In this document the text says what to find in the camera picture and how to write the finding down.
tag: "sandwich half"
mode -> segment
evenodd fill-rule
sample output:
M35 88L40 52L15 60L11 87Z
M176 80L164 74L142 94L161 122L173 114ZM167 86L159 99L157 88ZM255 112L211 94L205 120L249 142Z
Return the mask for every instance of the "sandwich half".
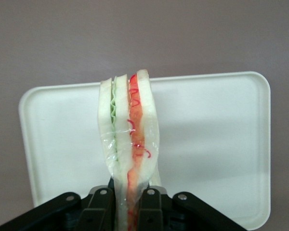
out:
M117 229L136 229L136 205L158 174L159 129L147 70L101 82L98 124L106 165L115 182Z

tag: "screw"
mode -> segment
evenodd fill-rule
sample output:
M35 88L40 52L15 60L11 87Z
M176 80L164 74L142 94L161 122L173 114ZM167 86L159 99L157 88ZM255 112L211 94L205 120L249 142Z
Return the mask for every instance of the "screw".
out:
M67 201L72 201L74 198L75 198L74 196L68 196L68 197L66 198L66 200L67 200Z
M149 195L154 195L155 191L153 189L149 189L148 191L146 191L146 193Z
M182 201L187 200L187 196L184 195L184 194L180 194L180 195L178 195L178 198L179 198L180 200L182 200Z
M107 190L103 189L100 191L100 195L105 195L107 193Z

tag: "white bread slice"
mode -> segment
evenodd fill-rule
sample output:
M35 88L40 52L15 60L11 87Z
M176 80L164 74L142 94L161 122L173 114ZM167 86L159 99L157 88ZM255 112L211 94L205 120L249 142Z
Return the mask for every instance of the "white bread slice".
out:
M141 120L144 128L144 146L151 154L150 158L146 158L148 154L144 154L140 167L140 180L149 181L153 174L158 175L157 161L159 149L159 128L158 117L155 108L155 102L151 90L149 74L147 70L139 70L137 72L138 89L140 101L142 105L143 117Z
M111 122L110 102L112 97L112 79L101 82L99 101L98 101L98 127L102 141L104 158L111 176L114 175L114 169L117 168L117 153L114 148L114 132Z
M127 75L117 77L116 80L116 120L115 120L115 139L117 142L118 155L118 170L119 175L116 175L119 180L126 181L127 173L132 168L133 160L131 155L131 125L128 122L130 119L130 95L129 82Z

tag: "white tray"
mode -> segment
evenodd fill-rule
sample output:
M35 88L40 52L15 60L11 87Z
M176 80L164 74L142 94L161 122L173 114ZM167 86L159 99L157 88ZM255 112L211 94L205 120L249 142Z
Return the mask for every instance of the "white tray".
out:
M255 72L151 80L168 195L188 191L246 229L270 214L270 87ZM99 83L38 87L19 104L34 205L108 183Z

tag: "purple-gray background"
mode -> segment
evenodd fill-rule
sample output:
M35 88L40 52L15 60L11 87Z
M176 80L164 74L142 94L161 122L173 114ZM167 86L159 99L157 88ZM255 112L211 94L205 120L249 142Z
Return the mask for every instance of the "purple-gray background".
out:
M0 0L0 224L33 207L20 97L142 68L151 77L267 78L272 209L259 230L289 231L289 0Z

